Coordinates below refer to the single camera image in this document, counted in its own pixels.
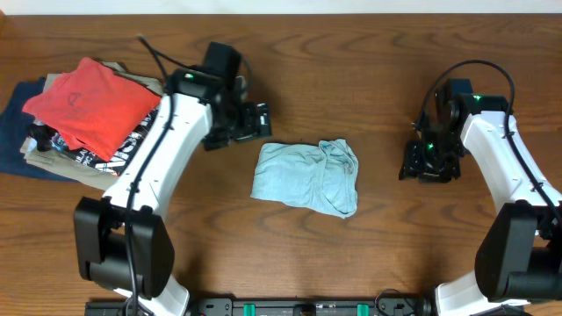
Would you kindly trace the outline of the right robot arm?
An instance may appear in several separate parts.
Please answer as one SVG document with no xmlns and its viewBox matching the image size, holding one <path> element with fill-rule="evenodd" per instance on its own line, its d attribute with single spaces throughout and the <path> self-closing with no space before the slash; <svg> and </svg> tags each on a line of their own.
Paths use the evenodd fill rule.
<svg viewBox="0 0 562 316">
<path fill-rule="evenodd" d="M 436 315 L 520 312 L 561 299 L 561 194 L 524 145 L 512 103 L 502 96 L 437 92 L 438 123 L 422 113 L 407 143 L 401 180 L 447 183 L 460 160 L 477 162 L 496 208 L 466 275 L 434 289 Z"/>
</svg>

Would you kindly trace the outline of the red folded shirt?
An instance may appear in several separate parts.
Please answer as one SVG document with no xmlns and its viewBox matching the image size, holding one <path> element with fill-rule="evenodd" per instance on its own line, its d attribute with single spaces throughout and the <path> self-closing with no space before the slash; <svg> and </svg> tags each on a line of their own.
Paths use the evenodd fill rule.
<svg viewBox="0 0 562 316">
<path fill-rule="evenodd" d="M 108 162 L 161 97 L 85 57 L 23 112 L 56 130 L 71 150 L 85 148 Z"/>
</svg>

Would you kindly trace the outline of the khaki folded garment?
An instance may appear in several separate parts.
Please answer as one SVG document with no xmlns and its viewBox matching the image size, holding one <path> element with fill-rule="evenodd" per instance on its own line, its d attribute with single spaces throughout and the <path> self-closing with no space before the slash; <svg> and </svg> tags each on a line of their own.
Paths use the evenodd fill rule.
<svg viewBox="0 0 562 316">
<path fill-rule="evenodd" d="M 75 151 L 76 158 L 72 158 L 71 153 L 63 153 L 56 148 L 41 152 L 36 139 L 30 136 L 25 138 L 19 151 L 29 165 L 99 190 L 107 190 L 117 182 L 120 173 L 138 151 L 156 114 L 157 110 L 154 109 L 140 122 L 109 162 L 98 160 L 85 149 Z"/>
</svg>

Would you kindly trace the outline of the navy blue folded garment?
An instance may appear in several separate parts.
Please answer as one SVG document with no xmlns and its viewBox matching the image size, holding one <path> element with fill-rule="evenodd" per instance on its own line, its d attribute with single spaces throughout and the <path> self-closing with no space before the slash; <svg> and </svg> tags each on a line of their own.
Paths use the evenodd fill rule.
<svg viewBox="0 0 562 316">
<path fill-rule="evenodd" d="M 32 115 L 22 112 L 23 106 L 26 101 L 43 91 L 45 82 L 46 79 L 40 77 L 35 82 L 18 83 L 1 114 L 1 172 L 14 176 L 74 183 L 75 180 L 28 164 L 19 151 L 27 137 L 26 128 L 33 122 Z"/>
</svg>

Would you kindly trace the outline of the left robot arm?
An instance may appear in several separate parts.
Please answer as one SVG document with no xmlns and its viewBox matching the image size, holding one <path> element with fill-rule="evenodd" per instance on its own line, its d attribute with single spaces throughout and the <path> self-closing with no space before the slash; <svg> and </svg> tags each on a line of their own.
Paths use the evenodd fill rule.
<svg viewBox="0 0 562 316">
<path fill-rule="evenodd" d="M 83 279 L 124 296 L 89 302 L 87 315 L 185 315 L 190 293 L 173 276 L 169 201 L 198 146 L 214 150 L 270 135 L 266 104 L 247 101 L 242 75 L 178 70 L 147 138 L 119 180 L 74 212 Z"/>
</svg>

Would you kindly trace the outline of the light blue t-shirt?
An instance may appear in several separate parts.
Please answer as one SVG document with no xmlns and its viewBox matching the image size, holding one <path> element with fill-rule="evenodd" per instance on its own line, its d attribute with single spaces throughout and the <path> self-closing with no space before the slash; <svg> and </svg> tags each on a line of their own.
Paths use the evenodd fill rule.
<svg viewBox="0 0 562 316">
<path fill-rule="evenodd" d="M 346 140 L 318 145 L 266 143 L 250 196 L 346 219 L 358 206 L 359 161 Z"/>
</svg>

